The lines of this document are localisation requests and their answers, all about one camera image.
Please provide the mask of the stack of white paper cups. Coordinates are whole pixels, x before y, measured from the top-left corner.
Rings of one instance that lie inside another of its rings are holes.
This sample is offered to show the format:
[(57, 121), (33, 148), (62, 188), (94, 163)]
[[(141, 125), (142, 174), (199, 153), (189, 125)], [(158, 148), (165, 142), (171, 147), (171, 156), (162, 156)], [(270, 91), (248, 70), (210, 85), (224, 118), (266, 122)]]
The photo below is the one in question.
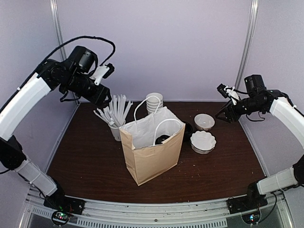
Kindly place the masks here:
[(149, 93), (146, 96), (146, 109), (148, 114), (163, 107), (163, 96), (160, 93)]

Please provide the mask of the brown paper takeout bag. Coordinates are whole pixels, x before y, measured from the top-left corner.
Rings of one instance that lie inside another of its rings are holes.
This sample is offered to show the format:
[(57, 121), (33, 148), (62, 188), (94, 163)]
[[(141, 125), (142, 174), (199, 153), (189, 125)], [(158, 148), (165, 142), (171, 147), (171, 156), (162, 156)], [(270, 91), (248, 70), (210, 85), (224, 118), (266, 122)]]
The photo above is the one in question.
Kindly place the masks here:
[[(138, 186), (177, 165), (185, 123), (168, 107), (120, 127), (125, 164)], [(155, 145), (161, 135), (170, 138)]]

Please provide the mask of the black lid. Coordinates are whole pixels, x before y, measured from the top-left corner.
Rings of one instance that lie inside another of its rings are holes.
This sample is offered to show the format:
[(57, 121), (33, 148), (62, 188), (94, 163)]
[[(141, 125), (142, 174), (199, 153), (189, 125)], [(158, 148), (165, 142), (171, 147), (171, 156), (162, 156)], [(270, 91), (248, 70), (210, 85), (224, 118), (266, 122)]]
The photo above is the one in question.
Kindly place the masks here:
[(168, 135), (161, 135), (161, 136), (159, 136), (159, 137), (155, 140), (155, 145), (162, 144), (162, 142), (165, 141), (165, 140), (167, 140), (168, 138), (170, 138), (170, 136), (168, 136)]

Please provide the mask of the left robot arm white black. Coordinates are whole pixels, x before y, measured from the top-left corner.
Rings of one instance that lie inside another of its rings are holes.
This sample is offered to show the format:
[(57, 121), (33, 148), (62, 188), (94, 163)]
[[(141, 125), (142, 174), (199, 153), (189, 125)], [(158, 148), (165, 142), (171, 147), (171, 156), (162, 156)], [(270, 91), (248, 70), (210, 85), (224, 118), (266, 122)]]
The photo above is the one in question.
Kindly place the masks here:
[(68, 207), (63, 190), (23, 152), (14, 131), (31, 109), (56, 88), (63, 94), (74, 92), (98, 106), (110, 102), (110, 90), (101, 84), (101, 80), (114, 72), (114, 66), (109, 63), (97, 66), (90, 72), (93, 63), (93, 59), (45, 60), (0, 110), (0, 162), (7, 170), (15, 171), (49, 197), (50, 204), (58, 211)]

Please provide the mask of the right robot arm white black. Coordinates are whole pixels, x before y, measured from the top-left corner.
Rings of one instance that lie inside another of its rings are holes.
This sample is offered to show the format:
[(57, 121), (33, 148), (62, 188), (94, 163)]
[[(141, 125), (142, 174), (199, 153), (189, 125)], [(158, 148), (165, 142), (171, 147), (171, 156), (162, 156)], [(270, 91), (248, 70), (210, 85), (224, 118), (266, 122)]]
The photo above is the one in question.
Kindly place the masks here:
[[(290, 102), (287, 94), (279, 90), (260, 90), (248, 93), (248, 98), (240, 99), (232, 87), (219, 86), (217, 90), (224, 98), (230, 98), (215, 115), (217, 119), (232, 123), (238, 121), (242, 115), (270, 113), (287, 127), (301, 145), (304, 144), (304, 116)], [(261, 195), (303, 185), (304, 158), (301, 157), (292, 167), (251, 184), (243, 204), (246, 209), (252, 210), (261, 203)]]

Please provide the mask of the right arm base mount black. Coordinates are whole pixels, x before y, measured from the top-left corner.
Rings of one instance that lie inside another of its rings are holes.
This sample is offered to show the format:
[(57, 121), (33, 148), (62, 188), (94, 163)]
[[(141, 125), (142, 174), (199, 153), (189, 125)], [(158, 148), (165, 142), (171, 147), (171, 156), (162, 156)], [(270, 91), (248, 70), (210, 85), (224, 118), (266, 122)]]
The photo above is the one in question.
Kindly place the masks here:
[(268, 204), (266, 196), (261, 195), (258, 189), (253, 187), (247, 189), (247, 194), (245, 196), (232, 197), (226, 202), (230, 214), (259, 209)]

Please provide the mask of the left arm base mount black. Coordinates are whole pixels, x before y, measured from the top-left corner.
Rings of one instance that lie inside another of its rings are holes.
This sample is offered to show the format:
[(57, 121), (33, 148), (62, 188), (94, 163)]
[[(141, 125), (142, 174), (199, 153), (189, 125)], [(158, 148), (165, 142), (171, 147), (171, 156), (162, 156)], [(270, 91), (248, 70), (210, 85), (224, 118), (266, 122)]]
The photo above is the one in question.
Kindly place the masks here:
[(51, 196), (45, 197), (43, 205), (51, 209), (81, 215), (85, 207), (85, 201), (67, 197), (62, 189), (57, 189)]

